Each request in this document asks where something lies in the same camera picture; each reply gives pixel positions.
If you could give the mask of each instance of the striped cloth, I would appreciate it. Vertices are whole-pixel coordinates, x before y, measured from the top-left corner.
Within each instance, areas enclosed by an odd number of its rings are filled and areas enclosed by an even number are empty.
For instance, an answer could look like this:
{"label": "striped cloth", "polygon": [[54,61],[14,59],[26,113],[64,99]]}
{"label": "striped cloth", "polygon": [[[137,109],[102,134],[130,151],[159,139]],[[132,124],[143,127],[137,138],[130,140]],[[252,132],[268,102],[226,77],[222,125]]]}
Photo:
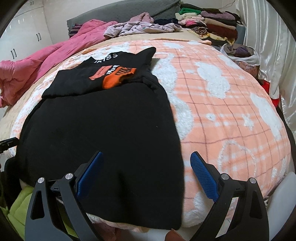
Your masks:
{"label": "striped cloth", "polygon": [[74,24],[72,30],[69,32],[69,38],[73,37],[76,33],[78,33],[79,29],[82,27],[82,24]]}

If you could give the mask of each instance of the white wall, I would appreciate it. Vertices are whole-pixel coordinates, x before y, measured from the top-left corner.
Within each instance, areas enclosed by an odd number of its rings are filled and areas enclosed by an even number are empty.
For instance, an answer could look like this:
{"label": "white wall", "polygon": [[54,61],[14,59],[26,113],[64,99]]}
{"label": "white wall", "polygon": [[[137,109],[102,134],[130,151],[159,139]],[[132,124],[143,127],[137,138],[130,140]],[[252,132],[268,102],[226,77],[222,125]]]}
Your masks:
{"label": "white wall", "polygon": [[[53,44],[69,39],[68,19],[117,1],[122,0],[43,0],[46,22]],[[184,2],[203,8],[221,8],[233,0],[184,0]],[[234,12],[235,4],[224,10]]]}

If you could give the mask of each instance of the blue gripper pad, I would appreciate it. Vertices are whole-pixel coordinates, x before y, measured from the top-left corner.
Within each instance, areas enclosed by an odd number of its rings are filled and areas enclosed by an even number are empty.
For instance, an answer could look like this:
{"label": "blue gripper pad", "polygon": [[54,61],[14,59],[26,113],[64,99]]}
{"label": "blue gripper pad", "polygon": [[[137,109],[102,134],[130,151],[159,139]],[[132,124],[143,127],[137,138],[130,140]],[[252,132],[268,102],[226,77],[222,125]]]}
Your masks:
{"label": "blue gripper pad", "polygon": [[190,156],[190,164],[207,197],[216,202],[219,197],[217,183],[195,152]]}
{"label": "blue gripper pad", "polygon": [[99,152],[94,157],[93,161],[85,170],[84,174],[81,176],[80,180],[77,183],[76,198],[78,200],[81,200],[87,197],[93,183],[95,182],[95,179],[97,178],[100,170],[103,167],[103,163],[104,163],[103,153]]}

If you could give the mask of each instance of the light purple garment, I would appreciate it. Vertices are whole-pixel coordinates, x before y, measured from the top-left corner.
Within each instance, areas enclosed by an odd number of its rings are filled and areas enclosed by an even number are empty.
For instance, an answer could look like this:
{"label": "light purple garment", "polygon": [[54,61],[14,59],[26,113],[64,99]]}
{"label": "light purple garment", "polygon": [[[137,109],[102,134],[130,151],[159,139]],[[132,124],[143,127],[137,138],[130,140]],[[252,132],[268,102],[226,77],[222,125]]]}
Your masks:
{"label": "light purple garment", "polygon": [[154,19],[152,17],[150,17],[149,13],[147,13],[147,12],[144,12],[144,13],[141,13],[140,15],[132,17],[128,21],[128,23],[138,22],[138,21],[142,21],[142,22],[146,22],[146,23],[154,23]]}
{"label": "light purple garment", "polygon": [[179,32],[182,28],[174,23],[159,25],[145,22],[118,23],[107,28],[104,36],[111,38],[132,34],[158,34]]}
{"label": "light purple garment", "polygon": [[228,12],[222,12],[222,14],[221,13],[213,14],[213,13],[208,13],[206,11],[202,11],[200,14],[204,18],[235,20],[235,17],[233,15],[231,15],[230,13],[228,13]]}

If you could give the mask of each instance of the green sweater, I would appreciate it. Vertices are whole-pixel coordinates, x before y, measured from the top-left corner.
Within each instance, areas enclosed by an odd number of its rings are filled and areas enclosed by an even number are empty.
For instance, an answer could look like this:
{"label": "green sweater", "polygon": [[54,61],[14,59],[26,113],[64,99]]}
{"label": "green sweater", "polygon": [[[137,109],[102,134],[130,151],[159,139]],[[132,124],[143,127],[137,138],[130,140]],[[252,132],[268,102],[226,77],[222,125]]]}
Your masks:
{"label": "green sweater", "polygon": [[179,12],[180,15],[184,14],[184,13],[188,13],[188,12],[196,12],[197,14],[200,14],[201,11],[199,10],[195,10],[195,9],[192,9],[192,8],[182,8],[181,11]]}

